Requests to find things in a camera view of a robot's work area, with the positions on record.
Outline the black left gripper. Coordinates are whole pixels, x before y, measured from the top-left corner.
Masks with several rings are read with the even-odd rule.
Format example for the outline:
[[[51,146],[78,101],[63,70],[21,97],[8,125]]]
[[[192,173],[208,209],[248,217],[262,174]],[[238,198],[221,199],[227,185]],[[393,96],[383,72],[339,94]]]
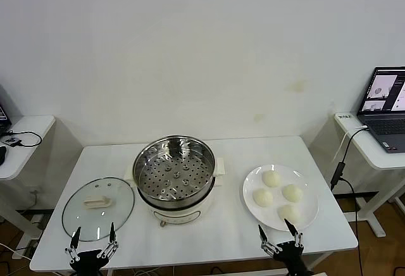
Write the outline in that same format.
[[[109,263],[119,248],[116,240],[115,225],[112,222],[109,232],[109,241],[107,246],[92,251],[77,253],[78,243],[80,240],[81,227],[74,231],[70,245],[65,249],[65,253],[70,257],[70,266],[73,269],[72,275],[78,276],[98,276],[102,275],[101,269]]]

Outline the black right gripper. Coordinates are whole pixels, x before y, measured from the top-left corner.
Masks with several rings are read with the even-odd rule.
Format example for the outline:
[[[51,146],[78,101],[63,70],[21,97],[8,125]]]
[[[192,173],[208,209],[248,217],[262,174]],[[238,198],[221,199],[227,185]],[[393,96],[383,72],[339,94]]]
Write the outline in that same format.
[[[288,219],[285,218],[284,222],[294,240],[274,245],[268,240],[265,231],[259,224],[258,229],[261,239],[261,249],[266,254],[273,254],[274,260],[282,262],[288,270],[288,275],[307,276],[309,275],[309,270],[301,259],[304,250],[302,243],[303,233],[299,232]]]

